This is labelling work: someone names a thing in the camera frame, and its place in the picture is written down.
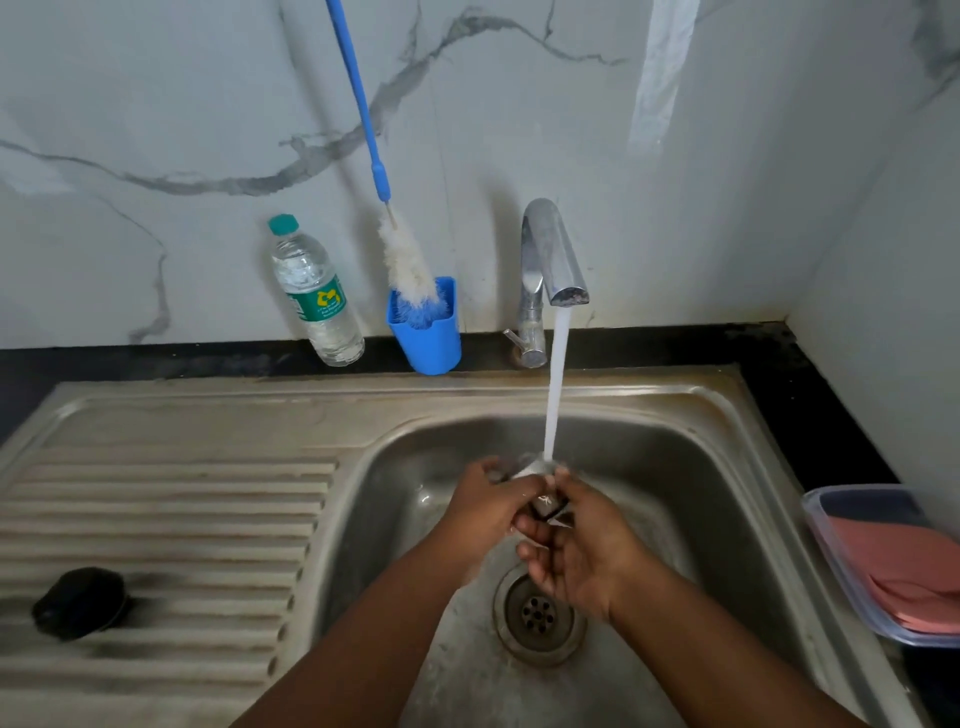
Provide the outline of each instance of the plastic water bottle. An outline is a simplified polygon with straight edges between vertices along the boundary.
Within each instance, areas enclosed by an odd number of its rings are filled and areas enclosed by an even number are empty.
[[[277,215],[269,226],[278,238],[273,250],[276,279],[303,320],[313,348],[331,367],[353,363],[363,354],[363,336],[326,249],[300,231],[293,215]]]

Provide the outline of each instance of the plastic container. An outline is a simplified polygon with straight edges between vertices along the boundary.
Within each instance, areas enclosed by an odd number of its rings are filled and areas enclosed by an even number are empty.
[[[387,326],[407,355],[407,361],[422,375],[445,375],[460,362],[460,330],[457,328],[457,281],[437,278],[437,287],[450,307],[450,315],[437,319],[430,328],[413,328],[396,319],[396,291],[387,301]]]
[[[960,497],[905,485],[836,485],[804,496],[807,522],[853,610],[878,635],[917,647],[960,647],[960,634],[927,634],[902,626],[879,606],[853,567],[829,517],[935,528],[960,541]]]
[[[310,344],[327,366],[352,364],[363,355],[364,340],[326,248],[302,232],[293,215],[272,217],[269,226],[277,237],[274,274]]]

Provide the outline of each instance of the faucet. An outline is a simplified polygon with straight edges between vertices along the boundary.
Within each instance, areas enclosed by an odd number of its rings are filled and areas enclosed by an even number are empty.
[[[570,237],[557,206],[550,200],[534,200],[523,211],[520,228],[520,310],[516,333],[503,333],[516,344],[521,367],[546,364],[543,333],[543,289],[550,305],[567,308],[590,303],[587,284],[573,254]]]

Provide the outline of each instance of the pink cloth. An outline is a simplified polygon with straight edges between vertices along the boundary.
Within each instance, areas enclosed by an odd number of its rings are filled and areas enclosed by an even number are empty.
[[[871,596],[907,629],[960,633],[960,545],[932,528],[830,517]]]

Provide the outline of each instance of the blue brush handle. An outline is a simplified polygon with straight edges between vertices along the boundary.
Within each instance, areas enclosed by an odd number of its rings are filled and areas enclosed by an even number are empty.
[[[360,69],[357,67],[357,57],[353,52],[353,41],[350,39],[350,30],[347,27],[347,17],[344,15],[344,6],[340,0],[326,0],[326,8],[330,11],[330,21],[333,31],[337,34],[337,44],[340,45],[340,55],[344,57],[347,75],[350,76],[350,85],[357,100],[357,109],[360,111],[360,120],[363,122],[364,136],[370,148],[371,169],[373,184],[376,185],[376,196],[383,203],[390,202],[390,182],[387,180],[387,170],[380,161],[380,153],[376,149],[376,135],[373,133],[373,123],[370,120],[370,109],[367,107],[367,94],[363,90],[363,81],[360,80]]]

